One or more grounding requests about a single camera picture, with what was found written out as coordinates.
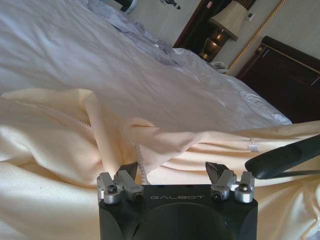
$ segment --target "white bedsheet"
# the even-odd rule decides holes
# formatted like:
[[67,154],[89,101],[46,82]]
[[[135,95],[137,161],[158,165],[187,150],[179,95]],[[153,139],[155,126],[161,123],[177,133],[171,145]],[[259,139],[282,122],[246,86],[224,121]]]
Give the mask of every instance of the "white bedsheet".
[[263,128],[291,122],[249,87],[178,49],[166,66],[92,13],[85,1],[2,0],[0,92],[93,90],[124,117],[175,131]]

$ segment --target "screw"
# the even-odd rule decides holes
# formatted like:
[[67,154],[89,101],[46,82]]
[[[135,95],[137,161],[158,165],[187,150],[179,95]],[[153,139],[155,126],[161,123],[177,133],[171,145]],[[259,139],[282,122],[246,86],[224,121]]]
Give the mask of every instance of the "screw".
[[248,186],[248,184],[240,183],[239,184],[239,189],[242,190],[242,191],[248,191],[249,190],[249,186]]
[[117,192],[117,186],[116,185],[114,185],[114,184],[111,184],[111,185],[109,185],[108,186],[108,193],[109,194],[114,194],[114,193],[116,193]]
[[144,200],[144,195],[141,192],[133,194],[133,202],[141,203]]
[[223,197],[221,196],[221,194],[219,193],[214,193],[212,195],[212,198],[215,202],[219,202],[219,203],[222,203],[224,201]]

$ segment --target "bedside lamp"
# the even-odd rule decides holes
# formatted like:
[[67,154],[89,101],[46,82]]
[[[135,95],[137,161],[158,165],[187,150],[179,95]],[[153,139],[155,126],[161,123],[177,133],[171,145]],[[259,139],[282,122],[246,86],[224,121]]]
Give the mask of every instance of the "bedside lamp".
[[233,0],[225,9],[209,19],[209,24],[216,28],[205,40],[199,54],[207,62],[215,58],[229,37],[235,41],[238,39],[239,29],[248,14],[248,10],[239,2]]

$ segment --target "bed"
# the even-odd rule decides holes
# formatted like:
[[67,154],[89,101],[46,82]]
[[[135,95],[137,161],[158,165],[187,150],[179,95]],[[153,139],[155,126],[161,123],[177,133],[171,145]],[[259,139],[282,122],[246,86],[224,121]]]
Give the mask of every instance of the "bed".
[[320,119],[319,59],[265,36],[236,77],[293,123]]
[[[121,164],[138,161],[143,183],[208,183],[207,160],[239,175],[249,158],[320,133],[319,122],[291,124],[242,81],[103,13],[85,0],[0,2],[1,239],[99,239],[96,177]],[[257,191],[260,239],[314,234],[318,183],[257,183],[267,186]]]

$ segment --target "brass lamp base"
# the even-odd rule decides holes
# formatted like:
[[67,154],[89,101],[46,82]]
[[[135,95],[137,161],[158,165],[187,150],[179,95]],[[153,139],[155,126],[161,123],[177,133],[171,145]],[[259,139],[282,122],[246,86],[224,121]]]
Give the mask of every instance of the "brass lamp base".
[[199,53],[200,58],[212,62],[220,49],[228,40],[229,35],[221,28],[216,28],[210,37],[205,40],[204,46]]

